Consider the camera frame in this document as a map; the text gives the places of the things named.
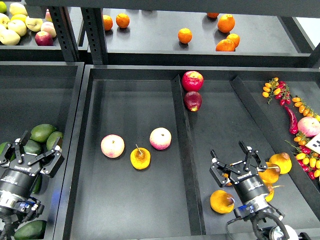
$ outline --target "yellow cherry tomato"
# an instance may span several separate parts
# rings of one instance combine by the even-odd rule
[[[310,160],[309,160],[308,157],[305,157],[304,159],[302,159],[302,162],[303,162],[304,165],[308,165],[309,161]]]
[[[320,176],[320,170],[319,169],[315,170],[313,175],[314,175],[315,178],[319,177]]]
[[[269,93],[267,93],[266,91],[264,91],[264,92],[262,93],[262,96],[264,96],[265,98],[267,98],[267,97],[269,97]]]
[[[304,145],[307,144],[307,142],[306,142],[306,140],[301,140],[301,141],[298,142],[298,144],[299,144],[300,146],[304,146]]]
[[[279,93],[281,92],[281,89],[280,88],[277,88],[276,90],[274,90],[274,95],[278,95]]]
[[[269,87],[266,87],[266,86],[263,87],[263,90],[264,90],[265,92],[267,92],[267,93],[270,93],[270,91],[271,91],[270,88],[269,88]]]
[[[295,156],[295,158],[297,159],[297,160],[302,160],[302,159],[304,159],[306,157],[306,154],[305,153],[299,153],[297,156]]]
[[[294,102],[294,103],[298,103],[298,102],[300,102],[301,101],[301,98],[300,97],[294,97],[294,98],[292,98],[292,102]]]
[[[312,167],[312,168],[314,168],[315,166],[316,166],[316,162],[317,162],[317,159],[315,159],[315,158],[310,158],[309,159],[309,165],[310,165],[310,167]]]
[[[307,116],[307,114],[309,113],[309,111],[310,111],[310,109],[305,109],[304,111],[303,111],[303,116]]]
[[[303,103],[302,103],[301,101],[298,101],[298,102],[296,102],[296,103],[294,104],[295,107],[300,107],[300,106],[302,106],[302,105],[303,105]]]
[[[295,141],[295,142],[300,142],[300,141],[301,141],[301,137],[300,137],[300,136],[296,136],[296,137],[293,139],[293,141]]]
[[[302,114],[305,109],[306,109],[306,107],[305,107],[304,105],[301,105],[301,106],[299,107],[299,113]]]

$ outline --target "fruit stem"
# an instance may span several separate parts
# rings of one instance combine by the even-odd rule
[[[136,148],[138,149],[138,151],[140,152],[139,155],[142,155],[143,153],[142,153],[142,151],[140,150],[140,148],[138,147],[138,145],[136,144],[135,146],[136,146]]]

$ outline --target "red apple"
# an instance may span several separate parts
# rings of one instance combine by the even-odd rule
[[[306,116],[298,122],[298,130],[306,137],[313,137],[320,133],[320,123],[314,117]]]
[[[158,127],[150,134],[151,145],[158,150],[164,150],[171,143],[171,133],[164,127]]]
[[[34,40],[38,46],[53,46],[54,45],[54,41],[52,39],[52,36],[50,35],[50,33],[46,32],[46,31],[37,32]]]
[[[105,136],[101,141],[101,150],[108,158],[117,158],[125,150],[125,142],[122,137],[110,134]]]
[[[204,84],[204,77],[197,71],[187,71],[182,77],[182,86],[187,91],[199,91]]]
[[[197,112],[202,103],[202,97],[197,91],[189,91],[183,98],[184,104],[191,112]]]

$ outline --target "pink apple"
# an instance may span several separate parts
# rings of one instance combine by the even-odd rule
[[[37,32],[34,37],[34,40],[38,46],[53,46],[54,45],[54,41],[52,39],[52,36],[50,35],[50,33],[46,32],[46,31]]]
[[[306,137],[313,137],[320,133],[320,123],[314,117],[306,116],[298,122],[298,130]]]
[[[198,92],[203,84],[204,77],[197,71],[187,71],[182,77],[182,87],[187,92]]]
[[[52,18],[51,18],[49,9],[47,9],[46,12],[45,12],[45,20],[48,21],[48,22],[52,22]]]
[[[41,31],[45,31],[51,35],[52,38],[57,36],[54,24],[50,21],[46,21],[41,25]]]
[[[150,134],[151,145],[158,150],[164,150],[171,143],[171,133],[164,127],[158,127]]]
[[[101,151],[108,158],[117,158],[125,150],[125,142],[122,137],[110,134],[105,136],[101,141]]]

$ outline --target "tray divider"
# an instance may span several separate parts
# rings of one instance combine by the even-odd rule
[[[267,115],[259,107],[258,103],[251,95],[249,89],[244,85],[241,78],[237,76],[234,80],[230,81],[230,84],[259,129],[262,131],[274,152],[285,152],[289,154],[290,159],[292,160],[292,168],[289,175],[316,217],[320,220],[319,200],[316,197],[310,197],[317,196],[319,194],[316,186],[310,184],[309,177],[303,171],[302,167],[300,167],[298,161],[295,160],[296,157],[293,155],[284,139],[279,135],[277,129],[269,121]]]
[[[179,151],[181,156],[186,204],[188,208],[190,233],[192,236],[205,235],[205,220],[203,216],[200,189],[195,168],[196,165],[192,145],[192,135],[190,130],[188,112],[184,106],[184,90],[181,86],[181,79],[179,75],[177,75],[171,81],[171,87]]]

